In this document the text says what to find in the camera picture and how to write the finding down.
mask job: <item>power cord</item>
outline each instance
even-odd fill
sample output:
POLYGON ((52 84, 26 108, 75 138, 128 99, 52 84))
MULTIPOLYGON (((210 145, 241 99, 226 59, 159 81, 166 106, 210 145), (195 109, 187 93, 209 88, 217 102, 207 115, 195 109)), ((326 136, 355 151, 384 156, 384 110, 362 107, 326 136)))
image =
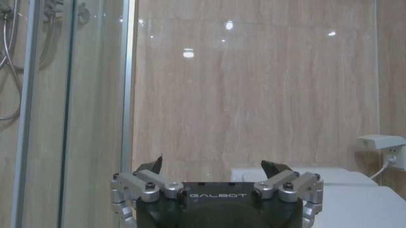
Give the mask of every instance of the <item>power cord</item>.
POLYGON ((375 177, 378 177, 382 174, 382 172, 386 170, 386 168, 396 163, 396 156, 394 155, 388 155, 385 160, 386 160, 386 162, 384 163, 382 168, 370 177, 370 179, 374 179, 375 177))

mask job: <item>beige marble wall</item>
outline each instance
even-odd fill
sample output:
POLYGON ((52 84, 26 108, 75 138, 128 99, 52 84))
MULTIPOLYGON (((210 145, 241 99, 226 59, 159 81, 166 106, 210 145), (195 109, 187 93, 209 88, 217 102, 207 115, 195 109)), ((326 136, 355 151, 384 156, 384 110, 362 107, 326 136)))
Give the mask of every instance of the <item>beige marble wall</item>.
MULTIPOLYGON (((378 1, 381 133, 406 136, 406 2, 378 1)), ((389 169, 382 183, 406 199, 406 173, 389 169)))
MULTIPOLYGON (((22 2, 18 40, 14 52, 14 61, 19 66, 24 65, 26 56, 26 34, 27 34, 27 17, 28 3, 22 2)), ((11 114, 19 106, 19 93, 15 88, 12 75, 7 67, 0 70, 0 116, 11 114)), ((11 210, 14 198, 14 169, 18 146, 18 129, 19 120, 0 121, 0 227, 8 227, 11 224, 11 210)))
POLYGON ((375 32, 373 0, 140 0, 134 167, 375 171, 354 146, 380 130, 375 32))

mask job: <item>robotic hand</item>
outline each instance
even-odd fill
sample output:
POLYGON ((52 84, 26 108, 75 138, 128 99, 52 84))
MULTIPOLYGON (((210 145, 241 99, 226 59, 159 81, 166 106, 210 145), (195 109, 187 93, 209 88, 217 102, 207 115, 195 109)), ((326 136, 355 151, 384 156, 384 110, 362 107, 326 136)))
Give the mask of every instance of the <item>robotic hand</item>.
POLYGON ((322 211, 321 176, 286 165, 263 161, 257 183, 170 182, 160 167, 162 157, 114 175, 112 210, 131 228, 310 228, 322 211))

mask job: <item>wall socket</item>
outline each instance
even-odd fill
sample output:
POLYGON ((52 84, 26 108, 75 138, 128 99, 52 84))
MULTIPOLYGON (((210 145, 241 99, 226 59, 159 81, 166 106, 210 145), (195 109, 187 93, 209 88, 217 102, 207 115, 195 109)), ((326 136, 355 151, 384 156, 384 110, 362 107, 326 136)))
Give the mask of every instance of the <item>wall socket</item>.
POLYGON ((397 167, 406 171, 406 146, 397 146, 385 150, 384 162, 388 162, 390 158, 396 158, 392 167, 397 167))

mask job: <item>glass shower door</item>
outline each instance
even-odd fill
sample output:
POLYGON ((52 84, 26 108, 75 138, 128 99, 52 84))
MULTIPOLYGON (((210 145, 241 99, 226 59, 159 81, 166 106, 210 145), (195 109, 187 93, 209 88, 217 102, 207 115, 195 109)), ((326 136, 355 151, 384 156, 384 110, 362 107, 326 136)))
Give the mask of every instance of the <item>glass shower door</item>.
POLYGON ((135 2, 30 2, 12 228, 119 226, 110 181, 131 167, 122 151, 135 2))

